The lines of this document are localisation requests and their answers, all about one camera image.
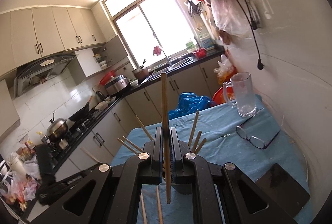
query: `range hood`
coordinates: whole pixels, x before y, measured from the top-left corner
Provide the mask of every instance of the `range hood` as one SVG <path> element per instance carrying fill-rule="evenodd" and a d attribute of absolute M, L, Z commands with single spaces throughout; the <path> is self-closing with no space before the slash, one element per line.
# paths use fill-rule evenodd
<path fill-rule="evenodd" d="M 17 69 L 14 96 L 21 96 L 32 88 L 60 75 L 77 54 L 54 54 Z"/>

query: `frying pan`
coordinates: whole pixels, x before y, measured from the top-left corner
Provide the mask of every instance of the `frying pan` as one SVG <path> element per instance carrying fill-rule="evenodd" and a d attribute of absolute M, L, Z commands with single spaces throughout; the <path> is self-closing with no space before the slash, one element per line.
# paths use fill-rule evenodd
<path fill-rule="evenodd" d="M 84 116 L 87 115 L 89 112 L 89 104 L 92 100 L 92 97 L 90 97 L 89 101 L 85 104 L 85 106 L 82 109 L 79 109 L 77 112 L 75 112 L 72 116 L 70 116 L 68 119 L 72 122 L 77 122 L 80 119 L 82 119 Z"/>

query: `eyeglass frame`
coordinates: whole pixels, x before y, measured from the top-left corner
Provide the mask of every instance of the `eyeglass frame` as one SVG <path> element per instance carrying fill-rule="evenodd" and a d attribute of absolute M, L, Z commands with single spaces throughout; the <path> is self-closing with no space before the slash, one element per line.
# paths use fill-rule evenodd
<path fill-rule="evenodd" d="M 256 147 L 256 148 L 258 148 L 258 149 L 262 149 L 262 150 L 266 149 L 266 148 L 271 144 L 271 142 L 273 142 L 273 140 L 276 138 L 276 136 L 280 133 L 281 130 L 279 130 L 279 131 L 273 136 L 273 138 L 272 138 L 267 144 L 265 144 L 265 141 L 263 141 L 263 140 L 260 139 L 260 138 L 255 137 L 255 136 L 250 136 L 250 137 L 248 138 L 248 136 L 247 136 L 247 132 L 246 132 L 242 127 L 243 127 L 243 125 L 244 125 L 245 123 L 247 123 L 251 118 L 255 117 L 255 116 L 256 116 L 260 111 L 262 111 L 263 109 L 264 109 L 264 107 L 261 108 L 261 109 L 260 109 L 257 113 L 255 113 L 253 116 L 251 116 L 250 118 L 248 118 L 246 121 L 244 121 L 241 125 L 239 125 L 239 126 L 236 127 L 236 134 L 237 134 L 237 135 L 239 135 L 242 139 L 245 139 L 245 140 L 247 140 L 248 142 L 250 142 L 254 147 Z M 246 137 L 245 137 L 245 138 L 243 138 L 243 137 L 238 133 L 238 129 L 241 129 L 241 130 L 246 134 Z M 263 143 L 263 148 L 260 148 L 260 147 L 257 147 L 256 145 L 254 145 L 254 144 L 250 141 L 251 138 L 254 138 L 254 139 L 257 139 L 257 140 L 261 141 L 261 142 Z"/>

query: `power cord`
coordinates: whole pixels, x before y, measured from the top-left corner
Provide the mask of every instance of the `power cord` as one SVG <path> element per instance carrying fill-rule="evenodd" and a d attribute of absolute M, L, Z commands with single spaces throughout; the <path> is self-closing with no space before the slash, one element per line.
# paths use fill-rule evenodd
<path fill-rule="evenodd" d="M 256 26 L 256 29 L 257 29 L 257 25 L 256 25 L 254 19 L 253 19 L 252 16 L 251 16 L 251 12 L 250 12 L 250 9 L 249 9 L 249 6 L 248 6 L 247 1 L 244 0 L 244 1 L 246 2 L 247 7 L 248 7 L 248 11 L 249 11 L 250 19 L 251 19 L 251 22 L 252 22 L 253 24 L 249 21 L 249 18 L 248 18 L 248 16 L 247 16 L 247 13 L 244 11 L 244 9 L 243 9 L 243 7 L 241 6 L 239 0 L 236 0 L 236 1 L 237 1 L 237 3 L 239 4 L 239 6 L 241 7 L 241 9 L 242 9 L 243 13 L 245 14 L 245 16 L 246 16 L 246 18 L 247 18 L 247 21 L 248 21 L 248 23 L 249 23 L 249 26 L 250 26 L 250 29 L 251 29 L 252 35 L 253 35 L 253 37 L 254 37 L 254 41 L 255 41 L 255 45 L 256 45 L 256 49 L 257 49 L 257 53 L 258 53 L 258 63 L 257 63 L 257 68 L 258 68 L 259 70 L 262 70 L 262 69 L 264 68 L 264 65 L 263 65 L 262 60 L 261 60 L 261 54 L 259 53 L 259 48 L 258 48 L 258 45 L 257 45 L 257 41 L 256 41 L 256 37 L 255 37 L 255 33 L 254 33 L 254 29 L 253 29 L 253 24 Z"/>

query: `glass mug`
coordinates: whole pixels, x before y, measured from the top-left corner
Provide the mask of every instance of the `glass mug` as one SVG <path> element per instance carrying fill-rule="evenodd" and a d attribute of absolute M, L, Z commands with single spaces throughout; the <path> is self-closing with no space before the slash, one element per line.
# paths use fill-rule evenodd
<path fill-rule="evenodd" d="M 231 102 L 227 96 L 226 89 L 230 86 L 233 87 L 236 102 Z M 229 106 L 232 108 L 237 106 L 237 112 L 240 116 L 248 117 L 256 113 L 257 107 L 250 73 L 234 74 L 229 82 L 224 82 L 223 96 Z"/>

